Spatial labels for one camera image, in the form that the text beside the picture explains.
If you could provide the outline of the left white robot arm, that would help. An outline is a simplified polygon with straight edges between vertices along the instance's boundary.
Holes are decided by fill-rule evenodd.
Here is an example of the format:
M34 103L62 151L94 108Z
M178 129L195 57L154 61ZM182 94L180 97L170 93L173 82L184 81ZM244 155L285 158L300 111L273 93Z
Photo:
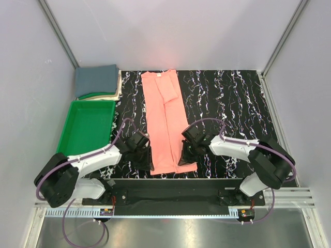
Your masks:
M132 137L115 139L113 144L76 156L53 155L36 176L38 199L57 208L72 199L88 199L106 205L114 198L112 184L87 174L108 166L129 162L137 169L151 171L152 148L147 134L136 131Z

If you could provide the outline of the pink t-shirt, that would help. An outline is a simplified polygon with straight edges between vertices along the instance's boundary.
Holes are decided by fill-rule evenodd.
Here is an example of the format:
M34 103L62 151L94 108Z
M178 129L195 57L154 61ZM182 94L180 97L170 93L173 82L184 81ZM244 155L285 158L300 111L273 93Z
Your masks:
M178 164L182 132L189 124L176 70L145 72L141 78L154 166L151 175L196 171L196 163Z

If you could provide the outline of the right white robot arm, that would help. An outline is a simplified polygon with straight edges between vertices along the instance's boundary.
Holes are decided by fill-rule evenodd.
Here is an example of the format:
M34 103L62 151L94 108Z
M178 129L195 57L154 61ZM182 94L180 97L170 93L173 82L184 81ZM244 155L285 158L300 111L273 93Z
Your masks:
M235 199L241 205L252 201L253 196L267 188L279 189L287 180L296 177L295 161L273 138L238 139L212 135L189 126L182 132L182 155L178 165L195 163L205 154L232 157L251 164L253 174L245 177Z

